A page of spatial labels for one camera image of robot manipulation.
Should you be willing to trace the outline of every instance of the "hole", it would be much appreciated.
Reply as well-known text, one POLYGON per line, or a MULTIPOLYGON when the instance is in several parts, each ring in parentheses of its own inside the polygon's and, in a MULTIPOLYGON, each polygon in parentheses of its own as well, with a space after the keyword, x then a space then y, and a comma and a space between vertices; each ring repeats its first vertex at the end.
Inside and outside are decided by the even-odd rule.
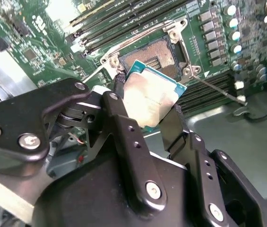
POLYGON ((207 166, 211 166, 210 163, 209 163, 207 160, 205 161, 205 164, 206 164, 207 166))
POLYGON ((87 121, 88 123, 92 123, 92 122, 94 122, 94 121, 95 121, 95 116, 92 115, 92 114, 88 115, 88 116, 86 117, 86 121, 87 121))
POLYGON ((132 126, 128 127, 129 131, 134 131, 134 128, 132 126))
POLYGON ((213 180, 213 176, 210 173, 207 173, 207 176, 210 180, 213 180))
POLYGON ((233 200, 226 204, 226 211, 237 225, 240 226, 246 222, 246 209, 238 200, 233 200))
POLYGON ((141 145, 138 142, 134 142, 134 147, 135 148, 141 148, 141 145))

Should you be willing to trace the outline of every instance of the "white capacitor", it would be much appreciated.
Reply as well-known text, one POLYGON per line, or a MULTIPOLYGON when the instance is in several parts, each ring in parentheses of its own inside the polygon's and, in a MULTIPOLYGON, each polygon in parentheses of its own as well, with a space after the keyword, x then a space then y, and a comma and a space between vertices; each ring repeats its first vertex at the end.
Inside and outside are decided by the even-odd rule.
POLYGON ((230 33, 229 38, 234 41, 238 41, 241 38, 241 33, 238 31, 233 31, 230 33))
POLYGON ((233 16, 236 13, 236 6, 230 5, 224 8, 224 14, 228 16, 233 16))
POLYGON ((227 21, 227 26, 228 27, 237 27, 238 26, 238 19, 232 18, 227 21))
POLYGON ((231 47, 231 51, 233 53, 239 53, 240 51, 242 50, 242 47, 240 45, 237 45, 237 44, 234 44, 232 47, 231 47))

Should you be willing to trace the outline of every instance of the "green circuit board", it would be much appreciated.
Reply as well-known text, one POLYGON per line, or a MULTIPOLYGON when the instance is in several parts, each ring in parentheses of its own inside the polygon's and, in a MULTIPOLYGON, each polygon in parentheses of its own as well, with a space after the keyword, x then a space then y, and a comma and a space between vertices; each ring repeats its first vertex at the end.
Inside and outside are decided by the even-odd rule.
MULTIPOLYGON (((256 19, 262 14, 267 14, 267 1, 262 0, 0 0, 0 37, 10 45, 8 52, 14 60, 41 87, 68 77, 84 81, 101 66, 110 48, 162 22, 183 18, 188 24, 181 35, 191 64, 200 67, 198 77, 215 77, 239 65, 247 89, 267 82, 267 23, 256 19), (230 5, 237 8, 233 15, 225 13, 230 5), (208 12, 210 20, 202 20, 208 12), (229 26, 233 18, 238 21, 236 27, 229 26), (218 41, 217 56, 208 49, 215 39, 208 40, 210 31, 204 31, 210 21, 218 41), (231 40, 235 31, 241 34, 239 40, 231 40), (242 50, 233 52, 236 45, 242 50), (262 68, 265 73, 259 75, 262 68)), ((170 43, 163 29, 120 50, 121 62, 158 41, 169 45, 174 54, 179 72, 173 78, 187 86, 195 84, 192 78, 182 80, 181 63, 187 59, 177 55, 178 45, 170 43)), ((150 60, 156 64, 157 59, 150 60)), ((102 70, 87 84, 109 87, 112 82, 102 70)))

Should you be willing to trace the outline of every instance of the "motherboard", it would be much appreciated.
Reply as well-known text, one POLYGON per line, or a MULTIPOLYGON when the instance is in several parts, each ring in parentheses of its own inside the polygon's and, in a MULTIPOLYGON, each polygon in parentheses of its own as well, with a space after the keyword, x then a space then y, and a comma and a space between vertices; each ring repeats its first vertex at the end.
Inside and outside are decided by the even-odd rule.
POLYGON ((196 77, 242 101, 267 82, 267 0, 0 0, 0 51, 38 87, 112 87, 140 60, 193 115, 230 101, 196 77))

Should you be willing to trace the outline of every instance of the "gray metal surface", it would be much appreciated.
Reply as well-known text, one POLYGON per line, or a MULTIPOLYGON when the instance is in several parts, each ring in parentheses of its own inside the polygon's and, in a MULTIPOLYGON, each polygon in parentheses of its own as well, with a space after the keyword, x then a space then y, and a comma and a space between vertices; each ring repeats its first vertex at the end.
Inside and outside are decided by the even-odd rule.
MULTIPOLYGON (((18 96, 36 89, 36 85, 7 51, 0 52, 0 86, 4 91, 7 91, 7 95, 11 96, 18 96)), ((1 90, 0 98, 4 100, 7 96, 1 90)))
MULTIPOLYGON (((253 113, 267 113, 267 93, 248 98, 253 113)), ((267 200, 267 121, 250 124, 231 117, 237 107, 230 104, 196 115, 187 120, 189 128, 205 141, 209 151, 226 152, 267 200)), ((151 151, 166 156, 160 133, 146 139, 151 151)))

